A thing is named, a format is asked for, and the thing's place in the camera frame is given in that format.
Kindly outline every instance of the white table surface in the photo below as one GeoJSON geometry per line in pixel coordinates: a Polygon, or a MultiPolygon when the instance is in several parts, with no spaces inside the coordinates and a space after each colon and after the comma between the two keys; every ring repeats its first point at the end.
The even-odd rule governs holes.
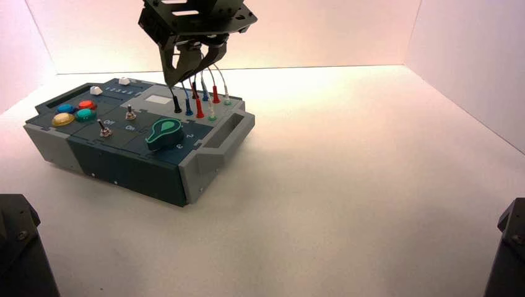
{"type": "MultiPolygon", "coordinates": [[[[126,74],[162,82],[160,73],[126,74]]],[[[45,162],[0,116],[0,192],[33,204],[63,296],[481,296],[525,158],[404,66],[227,71],[256,126],[185,208],[45,162]]]]}

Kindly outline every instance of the red button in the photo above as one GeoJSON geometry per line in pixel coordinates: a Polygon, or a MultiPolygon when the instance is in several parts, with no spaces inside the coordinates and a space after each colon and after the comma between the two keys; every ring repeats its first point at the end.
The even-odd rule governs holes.
{"type": "Polygon", "coordinates": [[[89,108],[90,110],[95,110],[95,109],[97,109],[97,106],[91,100],[81,101],[79,103],[79,109],[80,110],[85,110],[87,108],[89,108]]]}

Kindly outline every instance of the screw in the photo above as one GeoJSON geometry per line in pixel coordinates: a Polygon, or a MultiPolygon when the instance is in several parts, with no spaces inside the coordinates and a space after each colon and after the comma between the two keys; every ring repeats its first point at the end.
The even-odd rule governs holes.
{"type": "Polygon", "coordinates": [[[514,235],[512,236],[512,240],[518,245],[518,246],[525,246],[525,237],[520,235],[514,235]]]}
{"type": "Polygon", "coordinates": [[[22,240],[26,239],[27,236],[29,236],[29,232],[27,232],[27,231],[25,231],[25,230],[24,230],[24,231],[20,231],[20,232],[18,233],[18,235],[17,235],[17,240],[18,240],[18,241],[22,241],[22,240]]]}

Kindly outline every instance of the white backdrop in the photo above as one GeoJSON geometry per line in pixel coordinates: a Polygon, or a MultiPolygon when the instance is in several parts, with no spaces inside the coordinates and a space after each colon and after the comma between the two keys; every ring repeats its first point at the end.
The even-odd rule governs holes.
{"type": "Polygon", "coordinates": [[[54,75],[25,2],[0,0],[0,114],[54,75]]]}
{"type": "MultiPolygon", "coordinates": [[[[159,71],[141,0],[27,0],[58,73],[159,71]]],[[[402,64],[420,0],[246,0],[226,68],[402,64]]]]}
{"type": "Polygon", "coordinates": [[[423,0],[407,65],[525,152],[525,1],[423,0]]]}

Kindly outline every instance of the yellow button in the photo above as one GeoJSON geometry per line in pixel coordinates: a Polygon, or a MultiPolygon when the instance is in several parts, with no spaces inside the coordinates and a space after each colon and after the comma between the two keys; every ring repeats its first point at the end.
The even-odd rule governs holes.
{"type": "Polygon", "coordinates": [[[67,124],[70,124],[74,120],[75,120],[75,117],[72,114],[59,113],[56,116],[54,116],[51,122],[53,123],[53,126],[60,127],[60,126],[65,126],[67,124]]]}

